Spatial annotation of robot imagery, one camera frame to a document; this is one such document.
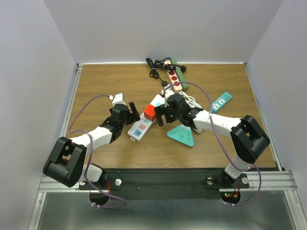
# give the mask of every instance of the teal triangular object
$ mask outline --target teal triangular object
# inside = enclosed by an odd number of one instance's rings
[[[194,138],[190,127],[179,125],[167,132],[167,136],[189,147],[194,146]]]

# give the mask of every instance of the white cable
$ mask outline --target white cable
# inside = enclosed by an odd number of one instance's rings
[[[188,96],[185,92],[183,91],[180,91],[179,92],[180,95],[182,95],[184,97],[184,99],[186,100],[186,102],[188,103],[188,105],[191,107],[191,108],[201,108],[201,105],[196,103],[196,100],[194,97],[191,97],[191,96]]]

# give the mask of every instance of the gray floor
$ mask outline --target gray floor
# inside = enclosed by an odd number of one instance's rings
[[[242,195],[249,199],[251,192]],[[230,207],[218,200],[129,201],[117,210],[90,206],[86,193],[53,193],[40,230],[292,230],[283,191],[261,192],[252,203]]]

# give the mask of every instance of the white power strip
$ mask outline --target white power strip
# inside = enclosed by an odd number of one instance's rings
[[[165,98],[163,98],[161,95],[156,95],[152,102],[150,102],[151,105],[154,107],[160,106],[164,104]],[[147,118],[144,117],[144,113],[140,115],[140,120],[135,122],[132,127],[128,131],[128,135],[130,136],[131,140],[137,140],[140,141],[145,136],[147,131],[150,129],[150,127],[153,125],[155,120],[150,121]]]

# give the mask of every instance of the black power cord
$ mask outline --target black power cord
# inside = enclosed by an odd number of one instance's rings
[[[153,60],[151,60],[150,58],[146,58],[146,62],[150,68],[150,73],[149,73],[149,77],[151,78],[155,78],[155,79],[160,79],[160,81],[162,82],[162,86],[166,87],[168,85],[168,82],[165,80],[162,80],[160,78],[160,75],[158,73],[157,69],[165,69],[167,72],[173,71],[176,69],[176,67],[179,67],[181,69],[181,72],[185,72],[187,71],[187,67],[185,66],[180,66],[180,65],[174,65],[174,64],[164,64],[164,62],[166,60],[171,60],[170,57],[166,57],[163,60],[155,60],[153,62]]]

